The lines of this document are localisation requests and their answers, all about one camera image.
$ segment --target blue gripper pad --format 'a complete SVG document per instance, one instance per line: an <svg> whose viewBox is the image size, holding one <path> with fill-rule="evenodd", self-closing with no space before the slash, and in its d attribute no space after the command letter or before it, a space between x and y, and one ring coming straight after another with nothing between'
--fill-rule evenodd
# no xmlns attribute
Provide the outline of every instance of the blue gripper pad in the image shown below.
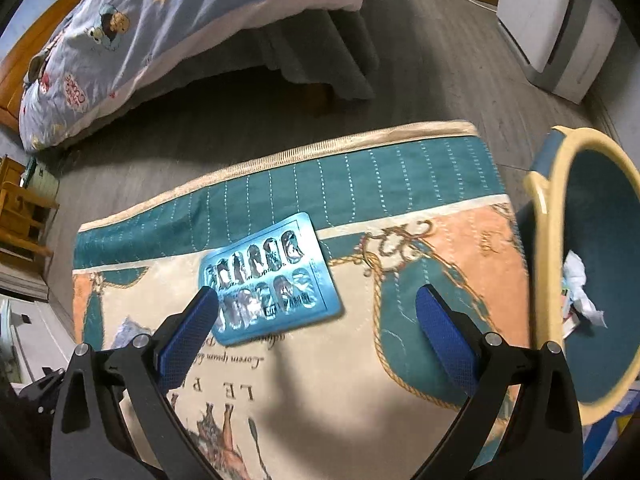
<svg viewBox="0 0 640 480"><path fill-rule="evenodd" d="M478 388L475 352L427 285L415 296L415 314L449 379L469 397Z"/></svg>
<svg viewBox="0 0 640 480"><path fill-rule="evenodd" d="M181 386L187 376L218 318L218 294L212 288L203 286L184 312L177 317L182 319L158 354L157 384L164 394Z"/></svg>

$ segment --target wooden floor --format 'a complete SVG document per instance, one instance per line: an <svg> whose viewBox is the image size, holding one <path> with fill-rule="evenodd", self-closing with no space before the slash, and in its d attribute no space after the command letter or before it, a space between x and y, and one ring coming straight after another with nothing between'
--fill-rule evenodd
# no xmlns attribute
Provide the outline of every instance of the wooden floor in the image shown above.
<svg viewBox="0 0 640 480"><path fill-rule="evenodd" d="M380 56L373 101L337 102L317 115L302 87L279 73L230 73L140 106L60 160L46 280L64 310L81 223L223 166L345 134L462 118L488 143L518 208L524 170L550 127L590 125L583 108L526 81L488 10L465 0L365 0L362 14Z"/></svg>

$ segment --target silver screw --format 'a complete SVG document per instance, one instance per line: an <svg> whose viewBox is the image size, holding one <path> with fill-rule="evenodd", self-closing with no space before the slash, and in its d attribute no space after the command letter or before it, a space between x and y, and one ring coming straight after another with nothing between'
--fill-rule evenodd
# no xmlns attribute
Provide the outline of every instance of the silver screw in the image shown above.
<svg viewBox="0 0 640 480"><path fill-rule="evenodd" d="M502 338L495 332L489 332L484 336L484 340L491 346L500 346L502 344Z"/></svg>
<svg viewBox="0 0 640 480"><path fill-rule="evenodd" d="M546 347L552 354L559 354L562 351L562 347L555 341L547 341Z"/></svg>
<svg viewBox="0 0 640 480"><path fill-rule="evenodd" d="M74 353L77 356L82 356L86 354L88 351L89 351L89 345L87 343L80 343L78 346L76 346Z"/></svg>
<svg viewBox="0 0 640 480"><path fill-rule="evenodd" d="M144 348L149 343L149 336L147 334L139 334L133 338L133 346L136 348Z"/></svg>

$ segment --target blue blister pack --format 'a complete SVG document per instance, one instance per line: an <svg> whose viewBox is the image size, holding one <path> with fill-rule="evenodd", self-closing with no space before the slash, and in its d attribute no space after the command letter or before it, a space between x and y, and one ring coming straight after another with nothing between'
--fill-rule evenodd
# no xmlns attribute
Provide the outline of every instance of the blue blister pack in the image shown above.
<svg viewBox="0 0 640 480"><path fill-rule="evenodd" d="M342 308L306 213L207 254L198 270L203 285L218 292L211 333L223 345L317 322Z"/></svg>

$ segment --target white tissue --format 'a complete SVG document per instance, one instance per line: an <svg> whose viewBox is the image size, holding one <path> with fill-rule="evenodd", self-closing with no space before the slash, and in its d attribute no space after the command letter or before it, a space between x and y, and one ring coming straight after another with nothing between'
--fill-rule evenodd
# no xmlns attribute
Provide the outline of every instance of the white tissue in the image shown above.
<svg viewBox="0 0 640 480"><path fill-rule="evenodd" d="M587 294L582 290L584 284L587 282L587 276L584 272L584 263L580 259L580 256L573 251L569 251L564 260L562 270L571 294L571 300L574 302L574 309L580 312L580 314L595 326L603 326L606 328L604 312L596 310L595 305L591 303L591 300L587 298Z"/></svg>

